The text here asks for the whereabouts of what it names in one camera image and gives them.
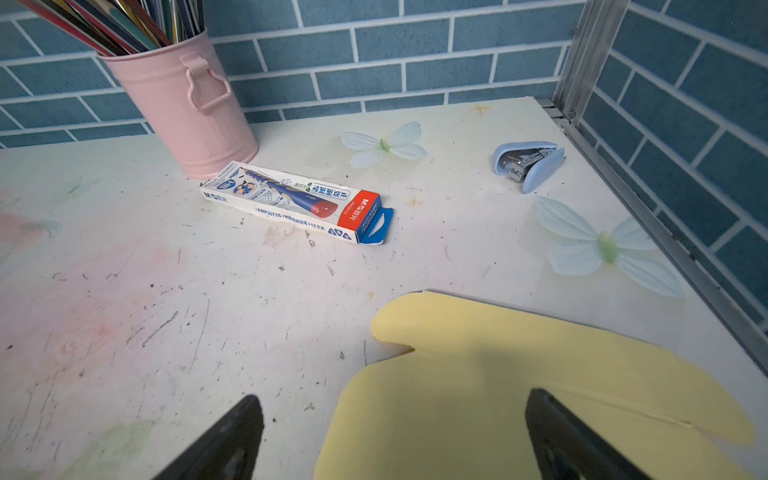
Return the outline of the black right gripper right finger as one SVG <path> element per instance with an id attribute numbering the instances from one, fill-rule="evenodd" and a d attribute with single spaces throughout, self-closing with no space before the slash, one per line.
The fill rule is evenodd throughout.
<path id="1" fill-rule="evenodd" d="M 545 389 L 530 391 L 525 421 L 544 479 L 648 477 Z"/>

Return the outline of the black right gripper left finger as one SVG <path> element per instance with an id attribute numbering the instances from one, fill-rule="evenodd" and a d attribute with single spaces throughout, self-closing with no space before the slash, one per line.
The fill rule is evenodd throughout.
<path id="1" fill-rule="evenodd" d="M 260 401 L 246 395 L 155 479 L 252 479 L 263 431 Z"/>

